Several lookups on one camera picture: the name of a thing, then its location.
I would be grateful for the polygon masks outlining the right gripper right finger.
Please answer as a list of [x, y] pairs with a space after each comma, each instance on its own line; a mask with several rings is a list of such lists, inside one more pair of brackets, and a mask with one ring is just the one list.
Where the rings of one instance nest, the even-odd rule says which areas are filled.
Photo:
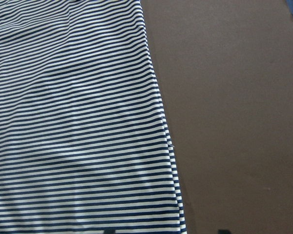
[[218, 234], [231, 234], [231, 231], [228, 229], [219, 229]]

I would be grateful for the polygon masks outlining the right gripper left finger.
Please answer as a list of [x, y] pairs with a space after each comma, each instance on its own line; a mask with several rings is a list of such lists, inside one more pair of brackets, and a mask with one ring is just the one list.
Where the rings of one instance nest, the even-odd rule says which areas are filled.
[[115, 234], [115, 229], [105, 229], [103, 234]]

